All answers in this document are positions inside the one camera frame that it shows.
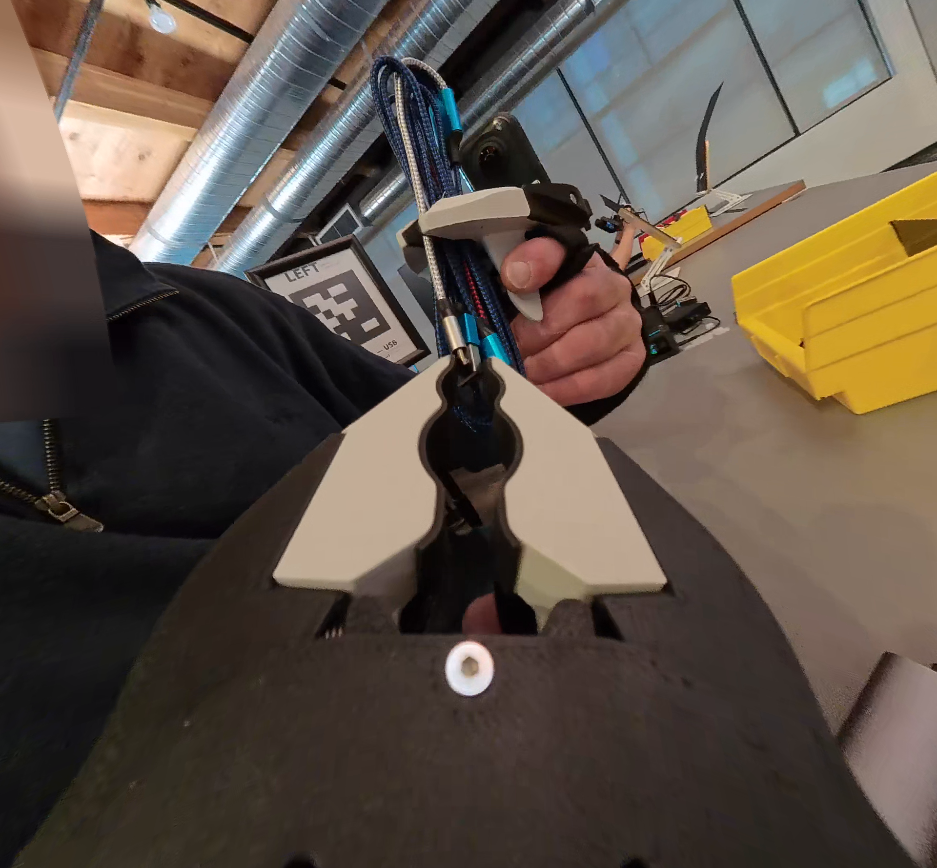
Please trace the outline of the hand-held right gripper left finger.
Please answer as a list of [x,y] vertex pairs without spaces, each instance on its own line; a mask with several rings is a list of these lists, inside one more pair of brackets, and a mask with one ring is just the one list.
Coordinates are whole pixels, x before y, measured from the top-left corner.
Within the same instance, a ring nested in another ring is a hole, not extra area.
[[337,451],[273,573],[285,588],[381,599],[400,611],[417,589],[416,549],[438,487],[419,441],[442,409],[439,359],[342,432]]

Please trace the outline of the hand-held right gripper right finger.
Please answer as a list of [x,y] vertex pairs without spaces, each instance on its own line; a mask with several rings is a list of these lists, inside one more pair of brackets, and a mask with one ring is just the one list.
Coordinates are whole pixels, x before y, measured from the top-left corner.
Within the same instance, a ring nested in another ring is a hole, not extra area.
[[520,544],[513,590],[543,628],[561,601],[660,593],[667,578],[596,436],[498,359],[497,409],[519,438],[504,488]]

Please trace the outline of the yellow plastic bin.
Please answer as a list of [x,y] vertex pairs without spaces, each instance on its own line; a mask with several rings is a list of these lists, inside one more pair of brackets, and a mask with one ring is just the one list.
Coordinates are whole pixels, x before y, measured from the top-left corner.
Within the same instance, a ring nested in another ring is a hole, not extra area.
[[757,353],[816,400],[864,414],[936,389],[931,173],[732,278]]

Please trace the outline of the person's left forearm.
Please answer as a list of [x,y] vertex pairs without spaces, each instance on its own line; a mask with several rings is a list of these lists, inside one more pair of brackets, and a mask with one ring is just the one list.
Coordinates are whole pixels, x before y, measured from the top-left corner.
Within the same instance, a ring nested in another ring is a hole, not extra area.
[[642,333],[641,299],[624,276],[584,272],[556,292],[556,308],[569,308],[576,323],[539,361],[544,392],[587,426],[619,408],[650,368]]

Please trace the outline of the person's left hand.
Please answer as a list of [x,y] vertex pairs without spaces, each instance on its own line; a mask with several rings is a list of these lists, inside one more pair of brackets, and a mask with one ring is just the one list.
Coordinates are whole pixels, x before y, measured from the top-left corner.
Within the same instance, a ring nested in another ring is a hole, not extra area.
[[500,276],[515,294],[540,294],[543,318],[510,323],[529,382],[586,426],[620,406],[648,369],[642,320],[629,279],[603,255],[551,288],[566,251],[549,236],[519,244]]

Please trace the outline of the black device with display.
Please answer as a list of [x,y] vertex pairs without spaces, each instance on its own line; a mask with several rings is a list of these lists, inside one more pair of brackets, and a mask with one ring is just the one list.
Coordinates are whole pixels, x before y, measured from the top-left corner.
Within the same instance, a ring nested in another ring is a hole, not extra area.
[[695,298],[650,304],[641,309],[641,317],[651,364],[679,354],[721,327],[709,304]]

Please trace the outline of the small yellow bin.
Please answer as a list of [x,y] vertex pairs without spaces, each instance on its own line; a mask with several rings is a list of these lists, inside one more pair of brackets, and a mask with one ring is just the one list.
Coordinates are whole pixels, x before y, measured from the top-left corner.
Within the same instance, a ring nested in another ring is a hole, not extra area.
[[[709,210],[705,206],[699,206],[671,215],[670,218],[660,222],[657,228],[661,233],[674,240],[679,239],[685,245],[699,236],[708,234],[712,229],[712,221]],[[644,233],[640,239],[641,252],[648,262],[656,260],[661,255],[664,246],[664,242],[647,233]]]

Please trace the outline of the black curved bar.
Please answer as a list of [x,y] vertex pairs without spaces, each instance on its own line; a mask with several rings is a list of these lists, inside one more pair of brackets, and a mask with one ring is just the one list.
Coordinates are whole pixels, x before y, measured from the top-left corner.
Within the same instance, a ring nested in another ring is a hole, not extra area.
[[703,196],[711,190],[709,126],[723,85],[724,82],[721,82],[710,96],[697,133],[695,144],[695,191],[697,196]]

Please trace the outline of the framed wall poster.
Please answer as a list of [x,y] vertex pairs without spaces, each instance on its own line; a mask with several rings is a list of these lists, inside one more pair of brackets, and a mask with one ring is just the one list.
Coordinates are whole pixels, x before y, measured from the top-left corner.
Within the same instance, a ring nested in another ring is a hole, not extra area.
[[354,235],[245,272],[248,281],[313,314],[334,335],[407,368],[430,347]]

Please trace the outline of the silver air duct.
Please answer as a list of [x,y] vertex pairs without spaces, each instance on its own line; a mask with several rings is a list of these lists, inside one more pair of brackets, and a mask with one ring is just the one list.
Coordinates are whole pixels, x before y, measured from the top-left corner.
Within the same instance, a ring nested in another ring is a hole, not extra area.
[[[532,85],[593,8],[591,0],[557,0],[502,54],[460,101],[466,134]],[[483,0],[422,0],[416,9],[381,42],[379,54],[420,57],[438,66],[472,31],[471,23],[486,15]],[[359,78],[350,96],[316,125],[270,192],[244,218],[221,253],[218,271],[242,276],[271,259],[381,133],[369,78]]]
[[277,0],[130,246],[189,264],[389,0]]

